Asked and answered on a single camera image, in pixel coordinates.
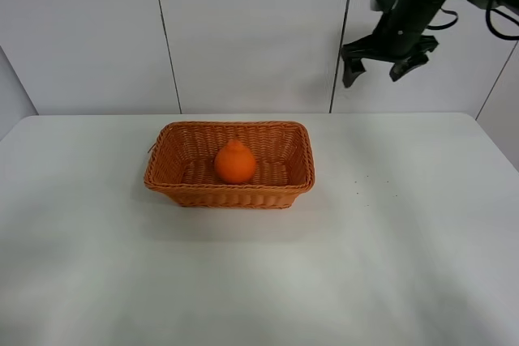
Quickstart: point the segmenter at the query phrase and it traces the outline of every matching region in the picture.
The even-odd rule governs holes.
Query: orange
[[[231,139],[217,154],[214,169],[227,184],[242,184],[254,176],[256,160],[247,146]]]

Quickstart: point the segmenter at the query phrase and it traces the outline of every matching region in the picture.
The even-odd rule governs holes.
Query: wicker basket
[[[257,160],[249,183],[226,185],[214,157],[230,139]],[[184,207],[288,208],[314,185],[307,129],[296,122],[177,122],[162,129],[144,175],[150,190]]]

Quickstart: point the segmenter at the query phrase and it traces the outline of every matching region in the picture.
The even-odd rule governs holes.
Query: basket rim
[[[185,127],[185,126],[289,126],[297,129],[302,133],[303,139],[303,148],[304,148],[304,160],[303,164],[305,164],[306,170],[306,181],[303,184],[299,184],[297,186],[263,186],[263,185],[252,185],[252,184],[169,184],[164,182],[155,182],[152,180],[153,170],[155,168],[155,161],[157,160],[157,151],[162,146],[165,141],[165,135],[171,131],[175,127]],[[198,189],[213,189],[213,190],[232,190],[236,192],[237,190],[242,192],[249,192],[251,190],[262,190],[268,192],[277,192],[279,190],[283,190],[286,192],[289,190],[294,194],[299,194],[303,192],[309,191],[315,183],[315,169],[314,169],[314,159],[311,152],[310,145],[310,136],[308,134],[307,128],[299,123],[294,121],[262,121],[262,122],[218,122],[218,121],[180,121],[180,122],[172,122],[169,125],[166,125],[157,137],[157,141],[152,146],[152,155],[148,162],[148,167],[146,168],[146,173],[144,174],[144,184],[148,188],[153,188],[155,190],[159,189],[184,189],[184,190],[198,190]]]

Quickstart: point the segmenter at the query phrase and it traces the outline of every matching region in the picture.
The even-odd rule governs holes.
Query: black cable
[[[457,12],[455,11],[450,11],[450,10],[444,10],[443,8],[440,8],[445,14],[449,14],[449,15],[453,15],[455,16],[456,18],[454,18],[453,21],[447,23],[447,24],[442,24],[440,26],[427,26],[427,30],[436,30],[436,31],[439,31],[439,30],[445,30],[446,28],[451,28],[452,26],[454,26],[457,21],[459,20],[459,15],[457,14]]]
[[[498,38],[500,38],[501,40],[505,40],[505,41],[519,41],[519,36],[507,36],[506,34],[503,34],[502,32],[498,32],[494,25],[492,24],[492,18],[491,18],[491,13],[494,11],[496,14],[498,15],[501,15],[502,17],[504,17],[505,19],[509,20],[510,22],[513,22],[514,24],[516,24],[518,27],[519,27],[519,21],[517,21],[515,18],[513,18],[512,16],[510,15],[507,15],[505,14],[503,11],[501,10],[497,10],[495,8],[492,8],[494,6],[494,1],[495,0],[488,0],[488,3],[487,3],[487,9],[485,11],[485,21],[487,22],[487,27],[488,29],[490,30],[490,32],[492,34],[494,34],[494,36],[497,36]]]

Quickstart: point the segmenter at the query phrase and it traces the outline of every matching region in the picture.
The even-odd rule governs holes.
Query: table surface
[[[181,120],[294,120],[288,210],[143,185]],[[464,114],[30,117],[0,142],[0,344],[519,343],[519,173]]]

